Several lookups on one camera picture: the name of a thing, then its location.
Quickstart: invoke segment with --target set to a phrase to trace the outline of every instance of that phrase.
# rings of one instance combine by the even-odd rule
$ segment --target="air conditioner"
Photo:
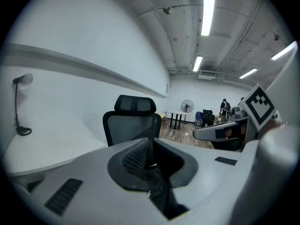
[[[206,79],[206,80],[212,80],[216,77],[217,77],[217,73],[209,72],[209,71],[200,71],[198,75],[199,79]]]

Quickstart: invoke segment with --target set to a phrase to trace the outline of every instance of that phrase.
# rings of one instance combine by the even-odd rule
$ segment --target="black desk lamp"
[[[18,120],[18,114],[17,114],[17,91],[18,91],[18,85],[20,89],[26,89],[29,87],[29,85],[32,83],[33,75],[31,73],[27,73],[21,77],[17,77],[13,80],[13,84],[15,84],[15,127],[17,130],[17,134],[20,136],[26,136],[29,135],[32,130],[28,127],[22,127],[20,126],[20,122]]]

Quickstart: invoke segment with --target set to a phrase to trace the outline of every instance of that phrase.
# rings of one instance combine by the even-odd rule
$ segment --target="black vent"
[[[208,75],[208,76],[215,76],[216,75],[216,73],[214,73],[214,72],[206,72],[206,71],[201,71],[201,74],[202,75]]]
[[[77,190],[81,186],[82,181],[70,178],[68,179],[60,189],[49,199],[45,204],[45,207],[52,212],[61,216],[66,210],[67,206],[71,202],[72,198],[76,194]]]

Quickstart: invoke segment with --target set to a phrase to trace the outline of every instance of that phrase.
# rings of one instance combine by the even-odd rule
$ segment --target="person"
[[[221,116],[221,123],[226,122],[226,110],[225,110],[226,106],[227,106],[227,101],[224,98],[222,103],[221,103],[220,113],[219,113],[219,115]]]

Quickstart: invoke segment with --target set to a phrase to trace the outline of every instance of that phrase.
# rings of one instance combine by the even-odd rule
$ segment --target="ceiling light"
[[[212,16],[214,14],[215,0],[203,0],[203,22],[202,22],[202,36],[210,34],[210,27]]]
[[[247,73],[244,74],[243,76],[240,76],[240,78],[247,77],[247,76],[249,76],[250,74],[252,74],[252,73],[254,73],[254,72],[256,72],[256,71],[257,71],[257,69],[256,69],[256,68],[253,68],[250,72],[247,72]]]
[[[202,58],[203,58],[203,56],[197,56],[193,72],[198,71],[198,69],[200,67],[200,63],[202,61]]]
[[[296,41],[292,42],[285,49],[281,50],[279,53],[277,53],[273,57],[271,57],[272,60],[276,60],[277,58],[280,58],[282,55],[286,54],[288,51],[290,51],[294,47],[297,47]]]

